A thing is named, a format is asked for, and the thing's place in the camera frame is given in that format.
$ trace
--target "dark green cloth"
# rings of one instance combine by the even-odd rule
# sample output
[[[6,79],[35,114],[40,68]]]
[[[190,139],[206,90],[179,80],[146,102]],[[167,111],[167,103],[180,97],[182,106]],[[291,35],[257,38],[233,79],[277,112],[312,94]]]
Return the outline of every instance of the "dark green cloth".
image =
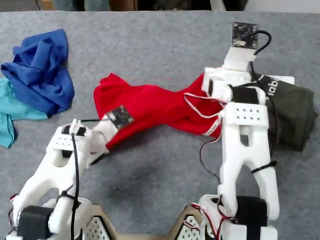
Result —
[[[279,142],[294,151],[302,151],[318,116],[314,110],[314,92],[310,89],[264,76],[260,83],[273,99],[279,120]],[[267,99],[269,135],[277,134],[276,117]]]

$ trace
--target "white perforated panel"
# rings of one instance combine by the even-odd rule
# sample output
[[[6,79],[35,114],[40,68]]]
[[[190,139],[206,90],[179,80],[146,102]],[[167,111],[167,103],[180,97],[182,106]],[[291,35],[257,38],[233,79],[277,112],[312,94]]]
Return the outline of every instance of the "white perforated panel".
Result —
[[[93,217],[88,227],[83,230],[84,240],[110,240],[107,230],[99,217]]]
[[[186,221],[190,223],[192,226],[195,226],[195,227],[200,226],[194,216],[188,216],[186,218]],[[182,225],[182,228],[178,234],[177,240],[200,240],[200,232],[196,229],[191,229],[185,225]]]
[[[83,136],[74,136],[74,139],[76,142],[85,140],[86,138]],[[74,145],[72,142],[71,135],[68,134],[55,134],[49,145],[47,146],[48,150],[58,149],[58,150],[67,150],[67,151],[73,151]]]
[[[269,127],[265,105],[230,102],[224,108],[223,120],[227,125]]]

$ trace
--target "fabric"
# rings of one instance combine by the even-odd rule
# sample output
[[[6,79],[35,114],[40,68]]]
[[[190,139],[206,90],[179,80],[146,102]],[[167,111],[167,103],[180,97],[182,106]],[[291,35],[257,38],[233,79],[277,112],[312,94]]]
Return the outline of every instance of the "fabric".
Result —
[[[294,151],[302,151],[314,129],[317,114],[314,110],[314,92],[310,89],[263,76],[260,83],[271,96],[279,120],[279,142]],[[267,99],[271,140],[277,135],[276,116]]]
[[[189,87],[174,92],[156,85],[132,86],[115,74],[103,78],[93,93],[99,118],[123,105],[134,119],[117,133],[107,148],[110,150],[131,135],[160,124],[197,135],[206,133],[217,117],[207,119],[199,116],[184,100],[184,93],[206,97],[201,91],[202,80],[203,75]],[[222,109],[218,102],[208,99],[194,97],[189,100],[204,115],[216,114]],[[220,130],[218,127],[210,136],[217,138]]]
[[[74,86],[67,69],[68,41],[63,29],[27,37],[13,47],[13,62],[1,65],[15,97],[30,107],[54,115],[71,107]]]
[[[15,98],[11,83],[0,78],[0,145],[10,148],[16,139],[13,120],[47,119],[47,115]]]

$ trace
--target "gray carpet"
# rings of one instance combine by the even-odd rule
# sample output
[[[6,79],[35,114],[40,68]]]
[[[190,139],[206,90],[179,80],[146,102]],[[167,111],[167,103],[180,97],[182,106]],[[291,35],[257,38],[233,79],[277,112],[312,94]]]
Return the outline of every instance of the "gray carpet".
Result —
[[[41,162],[56,128],[73,118],[95,118],[93,90],[115,73],[133,85],[179,90],[208,66],[220,66],[231,44],[233,21],[260,24],[273,36],[256,60],[257,72],[296,77],[315,92],[320,109],[320,15],[228,12],[19,12],[0,13],[0,62],[12,61],[23,38],[64,28],[68,70],[75,86],[72,109],[44,121],[15,121],[19,137],[0,148],[0,232],[8,232],[8,197],[19,192]],[[320,124],[303,152],[279,148],[276,167],[280,216],[273,225],[280,240],[320,239]],[[126,140],[84,172],[80,195],[100,204],[121,233],[165,234],[183,207],[215,194],[217,181],[198,156],[206,137],[159,126]],[[218,171],[221,142],[204,151]],[[247,169],[237,181],[239,195],[257,195]]]

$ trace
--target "black cable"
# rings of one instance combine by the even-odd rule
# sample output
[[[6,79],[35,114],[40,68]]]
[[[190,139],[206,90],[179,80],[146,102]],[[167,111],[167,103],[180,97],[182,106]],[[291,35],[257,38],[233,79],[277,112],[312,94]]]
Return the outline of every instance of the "black cable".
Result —
[[[40,7],[40,5],[39,5],[38,0],[34,0],[34,1],[35,1],[35,4],[36,4],[36,6],[37,6],[38,10],[41,10],[41,7]]]
[[[258,53],[260,53],[262,50],[264,50],[266,47],[269,46],[269,44],[271,43],[272,40],[272,36],[269,32],[264,31],[264,30],[257,30],[255,32],[250,33],[249,35],[245,36],[244,39],[247,39],[253,35],[257,35],[257,34],[263,34],[266,35],[268,37],[268,41],[262,46],[260,47],[255,53],[254,55],[258,55]],[[275,141],[274,144],[272,146],[272,148],[270,149],[270,156],[272,156],[274,154],[275,148],[277,147],[277,145],[279,144],[279,139],[280,139],[280,126],[279,126],[279,117],[278,117],[278,113],[276,110],[276,105],[274,100],[272,99],[271,95],[266,91],[266,89],[264,88],[264,86],[261,84],[261,82],[259,81],[259,78],[257,76],[257,73],[254,69],[254,62],[251,61],[250,62],[250,68],[251,68],[251,72],[252,72],[252,76],[253,76],[253,80],[259,85],[259,87],[264,91],[265,95],[269,98],[271,105],[272,105],[272,109],[273,109],[273,114],[275,117],[275,127],[276,127],[276,136],[275,136]]]
[[[72,143],[73,143],[73,154],[74,154],[74,162],[75,162],[75,194],[73,199],[73,206],[72,206],[72,215],[71,215],[71,225],[70,225],[70,235],[71,240],[75,239],[75,217],[76,217],[76,209],[79,197],[79,164],[78,164],[78,153],[77,153],[77,146],[75,140],[75,134],[71,134]]]
[[[216,139],[207,141],[207,142],[205,142],[204,144],[202,144],[202,146],[200,147],[200,150],[199,150],[199,159],[200,159],[200,163],[202,164],[202,166],[204,167],[204,169],[205,169],[208,173],[210,173],[212,176],[214,176],[214,177],[218,180],[219,184],[221,184],[221,182],[220,182],[220,177],[219,177],[216,173],[210,171],[210,170],[206,167],[206,165],[204,164],[204,161],[203,161],[203,159],[202,159],[202,150],[203,150],[204,146],[207,145],[207,144],[209,144],[209,143],[212,143],[212,142],[214,142],[214,141],[216,141]]]

